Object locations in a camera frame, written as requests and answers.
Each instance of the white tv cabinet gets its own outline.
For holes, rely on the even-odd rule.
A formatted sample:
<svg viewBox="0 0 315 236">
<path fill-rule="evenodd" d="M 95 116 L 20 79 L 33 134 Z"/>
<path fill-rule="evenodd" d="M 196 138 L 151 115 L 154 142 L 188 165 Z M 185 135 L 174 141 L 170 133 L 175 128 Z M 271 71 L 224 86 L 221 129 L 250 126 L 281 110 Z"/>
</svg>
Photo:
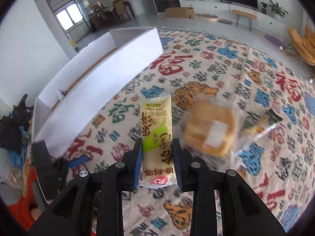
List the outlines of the white tv cabinet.
<svg viewBox="0 0 315 236">
<path fill-rule="evenodd" d="M 285 24 L 258 11 L 254 11 L 234 4 L 215 1 L 183 0 L 180 1 L 180 3 L 181 7 L 194 8 L 195 13 L 213 14 L 218 16 L 219 18 L 231 20 L 233 22 L 236 22 L 236 15 L 232 13 L 232 10 L 239 10 L 254 14 L 257 16 L 257 20 L 253 20 L 254 28 L 267 34 L 271 34 L 281 40 L 283 40 L 284 38 Z M 239 24 L 248 25 L 248 18 L 240 17 Z"/>
</svg>

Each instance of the rice cracker package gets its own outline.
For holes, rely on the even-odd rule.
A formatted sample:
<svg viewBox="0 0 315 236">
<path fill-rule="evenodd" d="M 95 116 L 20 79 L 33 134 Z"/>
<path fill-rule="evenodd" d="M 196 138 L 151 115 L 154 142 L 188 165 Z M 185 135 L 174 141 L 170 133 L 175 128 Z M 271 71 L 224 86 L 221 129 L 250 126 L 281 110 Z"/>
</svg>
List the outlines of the rice cracker package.
<svg viewBox="0 0 315 236">
<path fill-rule="evenodd" d="M 142 124 L 142 181 L 140 186 L 160 188 L 176 184 L 172 159 L 171 95 L 146 99 L 140 108 Z"/>
</svg>

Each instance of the red cloth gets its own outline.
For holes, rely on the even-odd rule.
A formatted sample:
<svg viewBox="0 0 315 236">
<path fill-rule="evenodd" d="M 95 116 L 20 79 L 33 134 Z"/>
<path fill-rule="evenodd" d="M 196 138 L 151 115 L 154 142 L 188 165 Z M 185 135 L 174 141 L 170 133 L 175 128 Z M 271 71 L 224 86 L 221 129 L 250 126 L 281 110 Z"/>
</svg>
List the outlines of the red cloth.
<svg viewBox="0 0 315 236">
<path fill-rule="evenodd" d="M 26 182 L 26 197 L 22 197 L 16 204 L 13 204 L 8 207 L 10 212 L 13 214 L 17 222 L 23 227 L 24 230 L 28 229 L 35 222 L 31 215 L 30 206 L 36 205 L 35 196 L 32 189 L 32 182 L 36 181 L 35 167 L 30 168 L 27 182 Z"/>
</svg>

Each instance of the white cardboard box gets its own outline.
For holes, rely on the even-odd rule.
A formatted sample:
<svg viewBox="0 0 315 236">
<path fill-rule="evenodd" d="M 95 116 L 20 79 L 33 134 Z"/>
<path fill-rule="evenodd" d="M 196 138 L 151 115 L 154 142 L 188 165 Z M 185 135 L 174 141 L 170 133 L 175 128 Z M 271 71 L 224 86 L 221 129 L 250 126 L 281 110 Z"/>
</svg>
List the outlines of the white cardboard box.
<svg viewBox="0 0 315 236">
<path fill-rule="evenodd" d="M 52 111 L 58 101 L 57 91 L 67 90 L 116 47 Z M 63 155 L 104 104 L 162 54 L 156 28 L 114 29 L 89 44 L 54 76 L 35 101 L 32 143 L 44 140 L 51 156 Z"/>
</svg>

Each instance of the white sticker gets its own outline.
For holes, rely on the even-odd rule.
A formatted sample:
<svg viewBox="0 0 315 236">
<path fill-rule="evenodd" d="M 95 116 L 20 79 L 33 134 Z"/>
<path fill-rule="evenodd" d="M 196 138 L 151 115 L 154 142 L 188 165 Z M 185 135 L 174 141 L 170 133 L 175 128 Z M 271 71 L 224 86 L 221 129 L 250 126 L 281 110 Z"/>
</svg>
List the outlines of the white sticker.
<svg viewBox="0 0 315 236">
<path fill-rule="evenodd" d="M 229 125 L 227 125 L 226 123 L 213 120 L 211 128 L 208 133 L 208 137 L 204 143 L 213 148 L 219 147 L 222 144 L 222 141 L 226 135 L 226 131 L 228 128 Z"/>
</svg>

